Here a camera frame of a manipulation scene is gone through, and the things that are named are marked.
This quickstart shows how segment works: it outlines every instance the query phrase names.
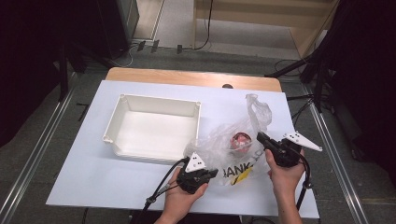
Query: small dark round object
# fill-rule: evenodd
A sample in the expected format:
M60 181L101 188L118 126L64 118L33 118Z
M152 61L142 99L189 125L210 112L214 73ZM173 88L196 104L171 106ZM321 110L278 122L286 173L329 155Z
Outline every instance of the small dark round object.
M230 85L230 84L224 84L224 85L222 86L222 88L233 89L233 86Z

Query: forearm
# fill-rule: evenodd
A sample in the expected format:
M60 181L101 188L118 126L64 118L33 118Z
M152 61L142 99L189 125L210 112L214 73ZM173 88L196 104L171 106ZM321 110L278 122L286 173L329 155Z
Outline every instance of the forearm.
M281 224L303 223L294 201L294 194L278 195L276 196L276 201Z

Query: person's right hand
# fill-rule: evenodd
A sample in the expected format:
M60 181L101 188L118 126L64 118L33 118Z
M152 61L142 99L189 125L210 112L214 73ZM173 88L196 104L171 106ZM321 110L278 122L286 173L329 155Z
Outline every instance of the person's right hand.
M301 163L290 168L278 166L274 160L274 155L269 149L265 149L265 158L271 168L268 175L273 182L275 196L293 195L294 198L297 184L304 173L304 166Z

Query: wooden desk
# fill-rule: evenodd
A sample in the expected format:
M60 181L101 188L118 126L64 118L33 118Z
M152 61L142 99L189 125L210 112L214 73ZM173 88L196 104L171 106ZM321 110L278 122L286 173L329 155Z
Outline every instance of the wooden desk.
M106 80L149 82L174 85L219 87L230 84L235 89L282 91L279 80L271 77L244 77L221 73L183 72L159 69L112 68Z
M211 20L287 26L303 58L314 47L322 31L330 28L338 2L339 0L214 0ZM194 0L193 48L196 20L208 19L209 9L210 0Z

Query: white plastic tray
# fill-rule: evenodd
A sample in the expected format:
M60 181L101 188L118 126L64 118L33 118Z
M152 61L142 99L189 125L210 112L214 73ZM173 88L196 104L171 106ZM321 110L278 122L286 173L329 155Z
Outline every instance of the white plastic tray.
M122 94L103 140L118 156L174 164L198 137L201 103Z

